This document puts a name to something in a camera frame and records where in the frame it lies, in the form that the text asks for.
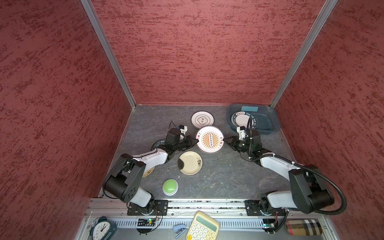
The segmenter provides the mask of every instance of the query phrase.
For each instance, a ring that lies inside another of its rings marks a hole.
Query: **blue plastic tub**
[[[236,127],[231,122],[231,117],[236,112],[248,112],[257,119],[256,130],[263,135],[268,135],[277,132],[281,128],[277,112],[267,105],[253,105],[253,104],[231,104],[227,109],[227,121],[233,131],[236,132]]]

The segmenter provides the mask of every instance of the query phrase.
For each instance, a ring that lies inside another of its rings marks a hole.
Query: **blue label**
[[[246,112],[257,112],[259,107],[251,107],[251,106],[242,106],[241,111],[246,111]]]

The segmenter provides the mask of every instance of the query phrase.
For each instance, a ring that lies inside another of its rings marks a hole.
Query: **plaid pouch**
[[[289,220],[285,228],[292,236],[313,236],[323,233],[321,225],[315,219]]]

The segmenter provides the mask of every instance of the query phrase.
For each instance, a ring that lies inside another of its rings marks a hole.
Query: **plate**
[[[166,143],[166,139],[160,139],[160,140],[157,140],[151,147],[151,150],[155,150],[156,148],[158,148],[159,146],[162,146]]]
[[[200,128],[195,137],[199,142],[197,147],[205,153],[217,153],[223,148],[223,133],[214,126]]]
[[[151,173],[153,172],[153,169],[155,169],[155,167],[146,170],[146,171],[144,172],[144,174],[143,174],[143,177],[146,177],[146,176],[148,176],[149,174],[151,174]]]
[[[237,127],[247,127],[248,119],[252,118],[252,129],[257,127],[257,119],[248,112],[237,112],[232,115],[231,121]]]
[[[188,151],[179,157],[177,166],[182,173],[194,175],[200,171],[203,166],[203,160],[197,152]]]
[[[191,121],[193,126],[202,128],[212,126],[214,124],[214,117],[209,112],[200,111],[192,115]]]

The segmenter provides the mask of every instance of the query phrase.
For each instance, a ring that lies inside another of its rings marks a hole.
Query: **clock face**
[[[98,224],[96,224],[95,228],[93,229],[92,239],[93,240],[101,240],[106,233],[111,228],[111,224],[107,221],[101,221]]]

